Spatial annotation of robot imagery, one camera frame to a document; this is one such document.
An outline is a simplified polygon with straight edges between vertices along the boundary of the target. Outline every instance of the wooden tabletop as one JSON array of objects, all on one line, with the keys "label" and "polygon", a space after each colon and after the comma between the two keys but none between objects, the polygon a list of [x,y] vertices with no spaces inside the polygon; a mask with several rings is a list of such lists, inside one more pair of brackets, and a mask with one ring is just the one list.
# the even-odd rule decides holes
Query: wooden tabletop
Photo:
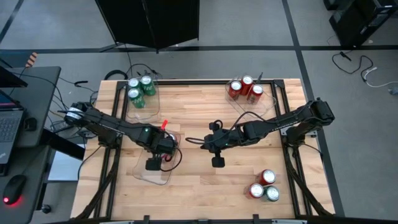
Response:
[{"label": "wooden tabletop", "polygon": [[[284,81],[290,109],[304,105],[306,100],[300,80]],[[271,96],[269,85],[264,85],[264,88]],[[115,91],[116,81],[102,81],[96,107],[111,114]],[[185,137],[203,139],[211,134],[208,123],[216,119],[224,122],[224,128],[231,127],[239,113],[225,100],[224,91],[224,85],[159,86],[160,120],[151,124],[159,125],[167,119],[167,129],[181,134],[183,160],[172,172],[167,185],[138,180],[132,173],[142,148],[123,138],[112,220],[142,220],[144,215],[150,215],[151,220],[250,219],[253,214],[259,214],[260,218],[294,218],[279,132],[270,133],[258,144],[223,151],[224,168],[212,167],[213,154],[184,140]],[[274,116],[275,110],[272,109],[263,118]],[[316,139],[307,138],[306,143],[317,147]],[[90,140],[85,157],[97,147],[97,140]],[[307,146],[300,147],[300,153],[308,188],[325,209],[334,213],[319,153]],[[100,149],[81,168],[71,217],[81,213],[97,191],[103,156],[104,149]],[[255,175],[264,169],[272,169],[276,173],[274,185],[280,191],[277,202],[249,200],[243,195],[245,186],[253,183]],[[304,214],[302,194],[297,186],[296,189],[300,211]],[[108,192],[104,196],[102,215],[107,198]]]}]

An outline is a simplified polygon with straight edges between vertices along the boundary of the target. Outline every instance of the clear plastic tray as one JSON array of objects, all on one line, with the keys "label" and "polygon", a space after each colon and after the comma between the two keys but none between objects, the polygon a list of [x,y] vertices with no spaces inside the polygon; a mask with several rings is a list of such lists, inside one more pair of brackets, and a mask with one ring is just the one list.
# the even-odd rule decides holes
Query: clear plastic tray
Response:
[{"label": "clear plastic tray", "polygon": [[[177,142],[177,145],[180,145],[181,141],[181,135],[179,133],[175,133],[172,131],[167,131],[169,134],[173,134],[175,136],[175,141]],[[140,180],[148,181],[153,184],[157,185],[165,185],[170,179],[170,175],[172,173],[171,171],[164,172],[161,170],[158,171],[153,171],[153,170],[146,170],[146,161],[152,158],[152,153],[147,152],[145,149],[142,150],[141,155],[139,157],[139,160],[137,162],[137,165],[133,168],[132,170],[132,175]],[[177,163],[180,161],[181,158],[181,153],[179,153],[178,150],[175,151],[174,155],[171,158],[171,161],[166,162],[165,158],[162,159],[162,165],[161,168],[163,170],[169,170],[177,165]]]},{"label": "clear plastic tray", "polygon": [[144,95],[144,101],[146,103],[144,108],[136,108],[133,103],[129,100],[129,105],[126,114],[126,121],[128,122],[140,122],[140,123],[150,123],[156,122],[160,119],[160,96],[159,96],[159,86],[158,86],[158,76],[154,74],[149,75],[154,81],[156,94],[154,96]]},{"label": "clear plastic tray", "polygon": [[[240,80],[241,79],[239,77],[235,77],[225,85],[225,99],[231,104],[233,108],[235,108],[235,110],[239,114],[243,114],[244,112],[247,111],[252,111],[262,117],[275,106],[276,99],[267,94],[267,85],[262,86],[264,92],[262,93],[260,100],[256,104],[248,103],[247,95],[246,96],[239,95],[238,99],[233,99],[232,97],[230,97],[229,95],[230,84],[233,81],[240,81]],[[247,121],[258,119],[253,114],[247,114],[243,118]]]}]

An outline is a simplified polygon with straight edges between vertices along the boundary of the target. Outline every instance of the laptop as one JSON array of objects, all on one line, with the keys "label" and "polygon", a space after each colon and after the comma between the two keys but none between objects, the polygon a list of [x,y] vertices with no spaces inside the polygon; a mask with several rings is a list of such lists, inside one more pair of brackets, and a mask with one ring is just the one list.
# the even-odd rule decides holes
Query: laptop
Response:
[{"label": "laptop", "polygon": [[7,164],[24,118],[24,108],[0,90],[0,164]]}]

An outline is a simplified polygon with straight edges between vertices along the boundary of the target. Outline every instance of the concrete floor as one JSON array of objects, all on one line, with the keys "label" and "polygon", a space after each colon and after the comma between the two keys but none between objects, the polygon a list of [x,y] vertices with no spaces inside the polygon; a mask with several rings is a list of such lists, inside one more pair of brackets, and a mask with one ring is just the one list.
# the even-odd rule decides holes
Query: concrete floor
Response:
[{"label": "concrete floor", "polygon": [[[0,29],[18,0],[0,1]],[[339,45],[328,23],[322,0],[287,0],[302,46]],[[398,45],[398,18],[389,19],[371,38],[372,44]],[[113,43],[94,0],[25,0],[0,49],[100,48]],[[180,44],[293,46],[284,6],[280,0],[202,0],[200,40]],[[347,217],[398,219],[398,96],[387,87],[370,88],[359,73],[338,70],[331,56],[339,51],[303,51],[314,95],[329,102],[336,121],[325,128],[333,170]],[[16,60],[11,53],[0,57]],[[294,50],[204,50],[189,52],[129,53],[133,63],[146,63],[164,78],[231,78],[243,73],[263,78],[302,78]],[[379,69],[369,76],[375,84],[398,81],[398,50],[354,51],[352,62],[336,58],[354,70],[367,55]],[[61,77],[89,80],[98,89],[114,69],[127,70],[127,53],[39,54],[34,66],[61,66]],[[87,100],[89,92],[58,82],[67,105]],[[33,223],[67,220],[76,185],[49,185],[45,202],[57,207],[51,215],[35,214]]]}]

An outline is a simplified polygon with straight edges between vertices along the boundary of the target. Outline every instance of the white cable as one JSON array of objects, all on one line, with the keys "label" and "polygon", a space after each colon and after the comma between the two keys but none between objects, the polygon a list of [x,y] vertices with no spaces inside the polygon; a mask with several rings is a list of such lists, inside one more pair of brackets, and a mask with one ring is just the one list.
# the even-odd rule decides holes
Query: white cable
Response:
[{"label": "white cable", "polygon": [[374,67],[374,68],[372,68],[372,69],[370,69],[370,70],[366,70],[364,79],[365,79],[365,81],[366,81],[366,84],[368,84],[368,86],[370,86],[370,87],[372,87],[372,88],[380,88],[380,87],[383,87],[383,86],[386,86],[386,85],[390,85],[390,84],[392,84],[392,83],[398,83],[398,81],[394,81],[394,82],[389,82],[389,83],[385,83],[385,84],[378,85],[378,86],[374,86],[374,85],[369,84],[369,82],[368,82],[368,80],[366,79],[366,77],[367,77],[367,75],[369,75],[371,72],[373,72],[373,71],[375,71],[375,70],[377,70],[377,67]]}]

